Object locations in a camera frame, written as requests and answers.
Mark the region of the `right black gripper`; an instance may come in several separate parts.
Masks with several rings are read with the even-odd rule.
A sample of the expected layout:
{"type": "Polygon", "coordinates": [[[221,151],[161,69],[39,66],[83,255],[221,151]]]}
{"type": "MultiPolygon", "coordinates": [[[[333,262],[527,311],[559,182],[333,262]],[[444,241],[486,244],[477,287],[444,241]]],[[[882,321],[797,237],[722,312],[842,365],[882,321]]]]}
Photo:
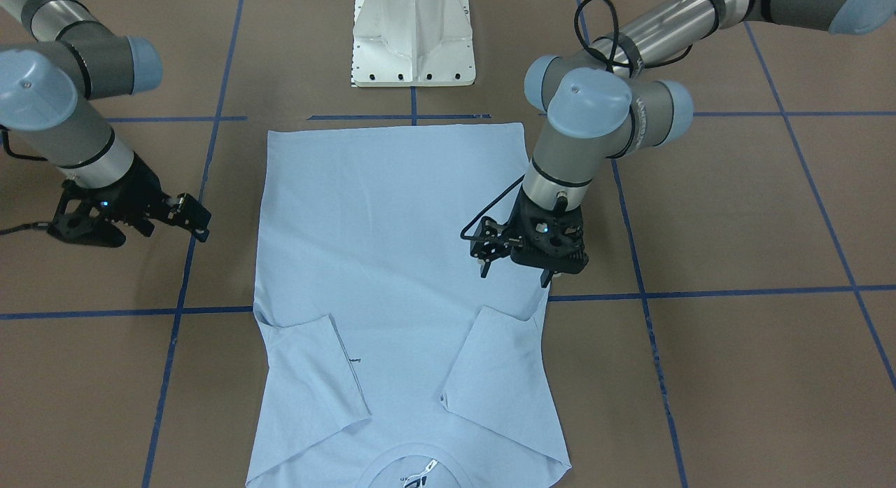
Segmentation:
{"type": "Polygon", "coordinates": [[[121,179],[87,191],[90,204],[110,223],[124,223],[135,230],[150,230],[152,220],[187,230],[198,242],[210,236],[211,213],[189,193],[166,194],[155,172],[135,155],[121,179]]]}

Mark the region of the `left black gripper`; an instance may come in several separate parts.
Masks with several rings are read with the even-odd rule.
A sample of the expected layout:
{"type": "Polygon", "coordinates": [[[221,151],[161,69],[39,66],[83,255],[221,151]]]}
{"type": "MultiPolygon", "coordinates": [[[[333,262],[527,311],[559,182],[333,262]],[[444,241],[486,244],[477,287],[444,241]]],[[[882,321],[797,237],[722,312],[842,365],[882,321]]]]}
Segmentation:
{"type": "Polygon", "coordinates": [[[585,225],[579,207],[570,211],[543,209],[519,192],[508,223],[481,218],[470,237],[470,256],[486,278],[492,262],[511,255],[512,262],[544,269],[540,286],[550,287],[556,273],[580,273],[589,262],[585,225]]]}

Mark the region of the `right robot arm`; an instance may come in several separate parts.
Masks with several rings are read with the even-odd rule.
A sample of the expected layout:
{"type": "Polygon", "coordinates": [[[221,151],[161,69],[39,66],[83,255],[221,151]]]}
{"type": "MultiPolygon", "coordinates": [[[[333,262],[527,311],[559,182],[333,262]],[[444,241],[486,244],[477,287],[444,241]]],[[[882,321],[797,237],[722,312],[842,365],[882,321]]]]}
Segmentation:
{"type": "Polygon", "coordinates": [[[154,223],[209,236],[210,211],[195,197],[172,197],[150,166],[93,107],[96,99],[153,90],[163,75],[148,39],[118,36],[79,0],[2,0],[33,44],[2,48],[2,147],[10,133],[64,175],[49,222],[15,227],[42,230],[68,244],[118,248],[126,225],[150,236],[154,223]]]}

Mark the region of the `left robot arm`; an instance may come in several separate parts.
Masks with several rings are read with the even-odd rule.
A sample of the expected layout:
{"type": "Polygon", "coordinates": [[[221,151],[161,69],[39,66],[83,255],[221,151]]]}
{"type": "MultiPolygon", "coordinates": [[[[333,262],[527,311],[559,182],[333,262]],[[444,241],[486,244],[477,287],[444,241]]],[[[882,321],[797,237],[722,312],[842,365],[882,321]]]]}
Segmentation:
{"type": "Polygon", "coordinates": [[[574,32],[580,52],[544,55],[524,80],[528,102],[546,114],[504,223],[481,211],[461,231],[481,277],[493,262],[578,274],[588,264],[582,205],[605,160],[681,137],[692,123],[690,92],[673,81],[641,82],[652,68],[684,58],[689,48],[720,29],[761,21],[832,34],[863,35],[894,15],[894,0],[666,0],[627,25],[610,9],[613,29],[588,39],[574,32]]]}

